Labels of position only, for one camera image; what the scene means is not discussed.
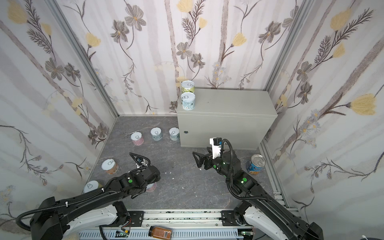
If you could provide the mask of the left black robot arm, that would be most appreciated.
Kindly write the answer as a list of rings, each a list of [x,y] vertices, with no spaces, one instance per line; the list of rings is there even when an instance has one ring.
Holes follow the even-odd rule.
[[[17,216],[16,224],[29,231],[33,240],[61,240],[76,218],[126,197],[134,199],[160,179],[160,171],[147,159],[146,165],[114,177],[96,190],[58,201],[47,198],[39,208]]]

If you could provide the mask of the pink label can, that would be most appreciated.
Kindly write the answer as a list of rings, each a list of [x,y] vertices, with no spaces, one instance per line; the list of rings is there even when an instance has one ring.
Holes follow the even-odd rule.
[[[151,193],[153,192],[157,187],[157,183],[148,184],[146,187],[146,192]]]
[[[144,138],[141,132],[133,132],[131,134],[131,140],[135,146],[140,146],[144,143]]]

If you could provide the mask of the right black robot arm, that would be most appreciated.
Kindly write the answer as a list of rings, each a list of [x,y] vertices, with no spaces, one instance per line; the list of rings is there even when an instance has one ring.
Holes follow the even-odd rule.
[[[198,168],[214,169],[225,177],[229,193],[241,203],[234,209],[237,225],[250,225],[274,240],[322,240],[322,228],[295,216],[247,172],[227,139],[211,138],[207,154],[193,152]]]

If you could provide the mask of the blue label can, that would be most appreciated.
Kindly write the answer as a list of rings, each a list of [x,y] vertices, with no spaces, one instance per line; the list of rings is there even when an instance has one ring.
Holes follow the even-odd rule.
[[[247,165],[247,171],[250,175],[257,175],[265,167],[266,160],[262,155],[255,154],[251,156]]]

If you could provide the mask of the pink label can back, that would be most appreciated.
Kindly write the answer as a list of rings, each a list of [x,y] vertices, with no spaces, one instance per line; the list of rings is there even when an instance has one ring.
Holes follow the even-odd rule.
[[[135,146],[140,146],[144,143],[144,138],[141,132],[133,132],[131,134],[131,140]]]

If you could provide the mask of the yellow label can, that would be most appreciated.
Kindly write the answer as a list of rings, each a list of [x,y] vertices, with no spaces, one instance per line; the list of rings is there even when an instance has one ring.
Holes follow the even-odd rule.
[[[95,181],[95,180],[89,181],[88,183],[85,184],[83,188],[83,193],[85,194],[101,187],[102,185],[98,181]]]

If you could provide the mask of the orange brown bottle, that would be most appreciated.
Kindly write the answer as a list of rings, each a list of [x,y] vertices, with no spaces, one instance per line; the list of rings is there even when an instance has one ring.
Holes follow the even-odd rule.
[[[172,230],[151,226],[149,229],[149,237],[160,240],[170,240],[172,237]]]

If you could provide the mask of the teal can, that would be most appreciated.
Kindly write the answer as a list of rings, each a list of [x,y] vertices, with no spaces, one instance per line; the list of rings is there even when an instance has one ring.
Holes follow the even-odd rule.
[[[152,128],[150,133],[154,141],[160,141],[163,138],[162,130],[159,127]]]
[[[178,128],[173,127],[169,129],[169,136],[172,141],[178,141],[180,139],[180,131]]]
[[[195,108],[196,96],[194,93],[185,92],[181,95],[182,107],[185,111],[191,111]]]

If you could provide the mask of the green label can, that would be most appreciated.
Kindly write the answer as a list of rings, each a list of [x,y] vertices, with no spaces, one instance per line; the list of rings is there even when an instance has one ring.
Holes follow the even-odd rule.
[[[193,81],[183,81],[181,83],[182,94],[183,93],[194,93],[195,83]]]

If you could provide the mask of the pink label can front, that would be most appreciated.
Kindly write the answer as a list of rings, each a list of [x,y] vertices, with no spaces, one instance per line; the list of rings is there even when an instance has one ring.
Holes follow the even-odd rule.
[[[157,183],[148,184],[146,187],[146,192],[151,193],[153,192],[157,187]]]

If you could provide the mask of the grey metal cabinet box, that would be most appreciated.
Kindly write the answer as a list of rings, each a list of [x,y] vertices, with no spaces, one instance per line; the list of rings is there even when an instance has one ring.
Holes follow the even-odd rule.
[[[196,89],[194,109],[177,112],[181,146],[205,148],[227,139],[235,150],[256,150],[277,118],[265,91]]]

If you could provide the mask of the orange label can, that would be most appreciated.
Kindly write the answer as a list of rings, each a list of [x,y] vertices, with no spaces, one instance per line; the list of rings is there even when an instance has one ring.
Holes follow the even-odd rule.
[[[118,169],[119,169],[119,166],[118,164],[116,163],[115,160],[113,159],[107,159],[105,160],[102,165],[101,165],[101,168],[103,171],[105,171],[107,174],[109,175],[113,175],[115,174]]]

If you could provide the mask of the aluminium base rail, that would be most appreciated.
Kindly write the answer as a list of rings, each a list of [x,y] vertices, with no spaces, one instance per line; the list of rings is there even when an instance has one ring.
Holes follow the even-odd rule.
[[[255,207],[244,216],[233,210],[133,211],[126,227],[97,227],[91,218],[73,221],[65,240],[152,240],[151,228],[166,230],[172,240],[289,240],[271,219]]]

